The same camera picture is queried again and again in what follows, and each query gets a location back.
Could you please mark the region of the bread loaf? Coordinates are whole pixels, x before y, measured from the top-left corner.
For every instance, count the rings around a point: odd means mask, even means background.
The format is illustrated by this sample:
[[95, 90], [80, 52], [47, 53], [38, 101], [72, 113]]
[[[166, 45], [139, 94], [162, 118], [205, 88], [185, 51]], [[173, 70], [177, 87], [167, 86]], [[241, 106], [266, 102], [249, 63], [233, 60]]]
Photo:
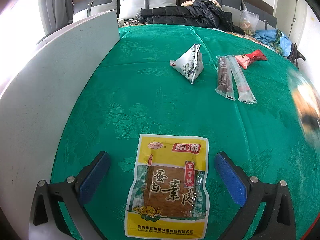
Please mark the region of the bread loaf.
[[287, 79], [304, 137], [309, 144], [317, 148], [319, 147], [319, 94], [312, 82], [298, 70], [289, 69]]

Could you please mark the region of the black puffer jacket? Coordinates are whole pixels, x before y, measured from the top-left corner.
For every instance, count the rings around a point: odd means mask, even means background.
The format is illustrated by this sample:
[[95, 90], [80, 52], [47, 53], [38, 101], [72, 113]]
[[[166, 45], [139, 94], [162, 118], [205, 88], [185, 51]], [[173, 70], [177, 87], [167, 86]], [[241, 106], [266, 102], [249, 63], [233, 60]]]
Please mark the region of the black puffer jacket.
[[244, 35], [244, 31], [233, 24], [232, 13], [223, 11], [212, 1], [195, 0], [189, 6], [169, 6], [142, 9], [137, 20], [148, 24], [187, 25], [215, 28]]

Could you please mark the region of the green satin cloth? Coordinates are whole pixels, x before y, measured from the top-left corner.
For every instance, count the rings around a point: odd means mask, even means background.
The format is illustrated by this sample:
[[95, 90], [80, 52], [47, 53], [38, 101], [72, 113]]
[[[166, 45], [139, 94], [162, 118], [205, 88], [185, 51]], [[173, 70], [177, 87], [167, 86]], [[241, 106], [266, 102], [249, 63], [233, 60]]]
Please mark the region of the green satin cloth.
[[[248, 105], [217, 94], [217, 57], [251, 53], [250, 40], [213, 29], [141, 25], [120, 29], [119, 42], [84, 87], [62, 134], [51, 176], [76, 175], [100, 151], [111, 167], [86, 209], [108, 239], [124, 239], [125, 204], [139, 136], [199, 136], [209, 161], [228, 154], [265, 183], [285, 180], [300, 238], [319, 214], [319, 152], [305, 141], [287, 82], [293, 64], [262, 47], [267, 61], [244, 70], [257, 99]], [[201, 45], [204, 69], [192, 85], [170, 66]]]

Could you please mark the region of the clear plastic bag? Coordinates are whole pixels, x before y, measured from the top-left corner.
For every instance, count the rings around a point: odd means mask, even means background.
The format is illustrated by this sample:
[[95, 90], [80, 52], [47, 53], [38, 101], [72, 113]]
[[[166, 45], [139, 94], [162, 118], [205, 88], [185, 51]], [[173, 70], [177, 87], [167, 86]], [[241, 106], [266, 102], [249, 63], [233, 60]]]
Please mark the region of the clear plastic bag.
[[256, 26], [259, 22], [259, 15], [253, 12], [243, 10], [240, 15], [240, 28], [246, 35], [254, 36]]

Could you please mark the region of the grey cushion far left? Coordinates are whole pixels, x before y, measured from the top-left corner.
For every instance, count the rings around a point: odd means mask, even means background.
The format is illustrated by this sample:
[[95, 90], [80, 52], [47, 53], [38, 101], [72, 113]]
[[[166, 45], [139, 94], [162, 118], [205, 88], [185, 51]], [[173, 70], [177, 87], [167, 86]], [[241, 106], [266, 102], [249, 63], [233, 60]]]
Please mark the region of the grey cushion far left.
[[73, 22], [117, 9], [117, 0], [84, 0], [74, 3]]

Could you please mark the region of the grey curtain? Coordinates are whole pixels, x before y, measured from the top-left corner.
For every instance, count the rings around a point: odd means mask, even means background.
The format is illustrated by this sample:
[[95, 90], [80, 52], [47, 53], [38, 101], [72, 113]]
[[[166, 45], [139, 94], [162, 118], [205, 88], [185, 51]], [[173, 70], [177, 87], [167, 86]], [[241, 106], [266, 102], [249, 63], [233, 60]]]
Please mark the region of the grey curtain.
[[38, 0], [45, 34], [66, 26], [73, 18], [72, 0]]

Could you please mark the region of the yellow tofu snack packet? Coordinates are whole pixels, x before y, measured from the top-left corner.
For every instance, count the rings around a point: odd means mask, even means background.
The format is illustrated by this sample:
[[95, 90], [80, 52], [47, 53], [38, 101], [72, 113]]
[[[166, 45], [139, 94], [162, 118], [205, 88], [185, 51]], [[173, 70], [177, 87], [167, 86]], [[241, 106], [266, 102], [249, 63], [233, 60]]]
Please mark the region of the yellow tofu snack packet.
[[210, 201], [209, 140], [141, 134], [124, 219], [127, 237], [203, 239]]

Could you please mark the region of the grey cushion far right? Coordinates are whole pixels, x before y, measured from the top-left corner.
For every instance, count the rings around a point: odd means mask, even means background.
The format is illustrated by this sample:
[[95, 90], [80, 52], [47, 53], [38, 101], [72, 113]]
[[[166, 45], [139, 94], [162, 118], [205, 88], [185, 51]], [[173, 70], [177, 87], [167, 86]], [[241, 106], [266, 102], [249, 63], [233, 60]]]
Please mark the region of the grey cushion far right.
[[242, 9], [259, 15], [256, 30], [271, 30], [277, 28], [277, 18], [245, 1], [242, 1]]

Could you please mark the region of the white triangular snack pouch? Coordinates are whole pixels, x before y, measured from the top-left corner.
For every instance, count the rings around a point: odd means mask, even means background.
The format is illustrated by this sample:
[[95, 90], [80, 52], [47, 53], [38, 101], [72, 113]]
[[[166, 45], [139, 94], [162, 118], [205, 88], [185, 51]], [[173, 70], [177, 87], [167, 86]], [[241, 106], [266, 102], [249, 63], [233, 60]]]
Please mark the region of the white triangular snack pouch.
[[195, 43], [177, 60], [170, 60], [170, 66], [183, 75], [192, 85], [204, 69], [200, 48], [201, 45]]

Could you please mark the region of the blue clothes pile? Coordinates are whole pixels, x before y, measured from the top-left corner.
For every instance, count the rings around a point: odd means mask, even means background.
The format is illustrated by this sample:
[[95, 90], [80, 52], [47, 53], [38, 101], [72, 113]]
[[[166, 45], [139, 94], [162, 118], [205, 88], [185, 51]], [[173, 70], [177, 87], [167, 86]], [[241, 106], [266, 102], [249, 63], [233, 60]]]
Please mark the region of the blue clothes pile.
[[291, 53], [291, 41], [279, 29], [256, 30], [253, 37], [281, 56], [289, 57]]

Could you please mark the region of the dark sausage stick packet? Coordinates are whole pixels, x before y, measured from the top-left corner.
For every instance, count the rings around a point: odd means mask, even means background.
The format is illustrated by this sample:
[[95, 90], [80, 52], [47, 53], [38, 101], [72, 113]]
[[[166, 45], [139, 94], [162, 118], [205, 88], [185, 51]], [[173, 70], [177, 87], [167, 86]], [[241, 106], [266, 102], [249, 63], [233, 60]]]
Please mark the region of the dark sausage stick packet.
[[218, 85], [215, 90], [224, 98], [235, 101], [232, 72], [229, 64], [229, 59], [226, 56], [218, 57], [218, 63]]

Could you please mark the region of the red snack bar wrapper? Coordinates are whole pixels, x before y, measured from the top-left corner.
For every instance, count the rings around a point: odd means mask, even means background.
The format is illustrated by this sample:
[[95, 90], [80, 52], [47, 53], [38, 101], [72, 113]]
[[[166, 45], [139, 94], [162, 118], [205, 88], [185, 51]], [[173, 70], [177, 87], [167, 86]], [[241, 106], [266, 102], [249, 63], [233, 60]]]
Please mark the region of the red snack bar wrapper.
[[249, 54], [236, 55], [235, 59], [243, 69], [247, 69], [247, 67], [255, 61], [267, 61], [267, 57], [260, 49]]

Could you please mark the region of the white cardboard box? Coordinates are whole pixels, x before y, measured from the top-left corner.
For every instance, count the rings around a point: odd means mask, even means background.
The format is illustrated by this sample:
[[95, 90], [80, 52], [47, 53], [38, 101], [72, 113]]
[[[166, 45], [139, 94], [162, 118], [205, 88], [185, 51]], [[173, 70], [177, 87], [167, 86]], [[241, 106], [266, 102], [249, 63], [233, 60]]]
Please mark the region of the white cardboard box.
[[59, 31], [1, 94], [1, 209], [28, 238], [39, 180], [49, 180], [69, 115], [86, 83], [119, 41], [117, 14], [103, 12]]

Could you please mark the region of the clear long stick packet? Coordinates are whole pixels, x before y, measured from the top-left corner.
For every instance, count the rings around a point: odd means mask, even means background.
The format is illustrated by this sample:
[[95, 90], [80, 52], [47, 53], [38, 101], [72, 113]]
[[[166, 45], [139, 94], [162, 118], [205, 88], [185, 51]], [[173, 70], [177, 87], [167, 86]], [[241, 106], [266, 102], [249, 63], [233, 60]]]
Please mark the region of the clear long stick packet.
[[257, 103], [257, 100], [254, 97], [236, 58], [232, 55], [227, 55], [226, 58], [229, 61], [229, 65], [236, 83], [236, 87], [238, 90], [238, 100], [246, 104]]

